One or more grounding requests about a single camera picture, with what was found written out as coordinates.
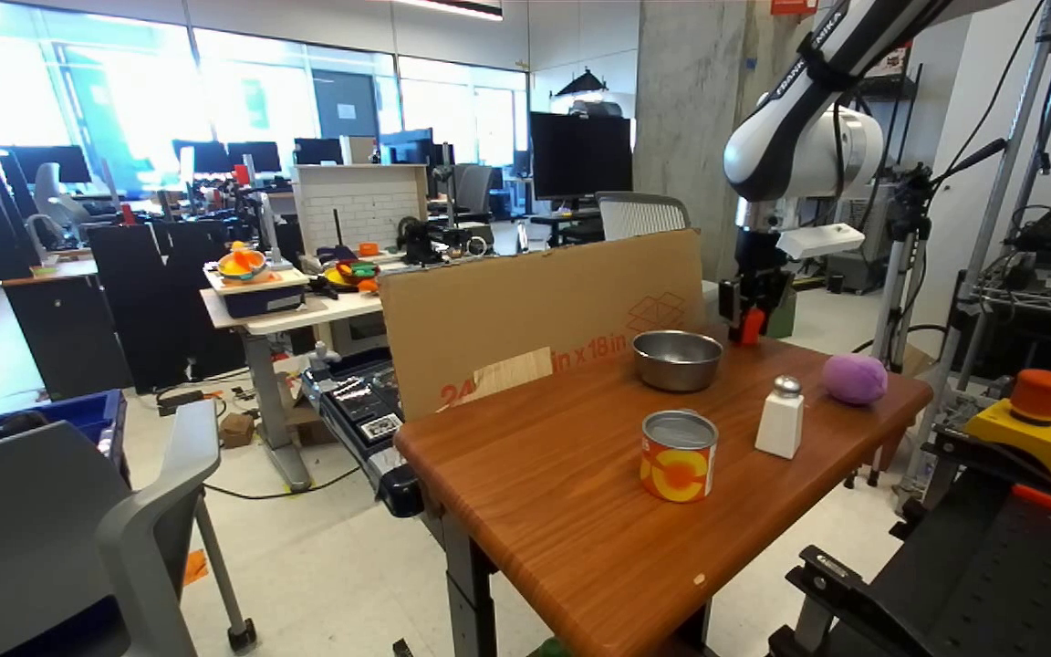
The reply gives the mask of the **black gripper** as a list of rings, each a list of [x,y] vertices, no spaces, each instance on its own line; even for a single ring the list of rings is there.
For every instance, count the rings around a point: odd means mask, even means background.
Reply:
[[[736,344],[740,317],[747,315],[747,305],[768,311],[768,327],[763,327],[763,334],[768,334],[770,317],[782,305],[790,287],[792,287],[790,271],[740,271],[736,277],[726,277],[718,286],[718,317],[726,321],[726,334]]]

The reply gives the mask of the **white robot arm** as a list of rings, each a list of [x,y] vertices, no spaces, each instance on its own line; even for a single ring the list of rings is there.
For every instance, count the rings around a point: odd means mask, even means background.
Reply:
[[[843,111],[864,72],[944,16],[949,0],[835,0],[801,39],[795,63],[729,131],[724,177],[736,192],[736,292],[729,339],[753,347],[784,292],[782,204],[874,187],[885,128]]]

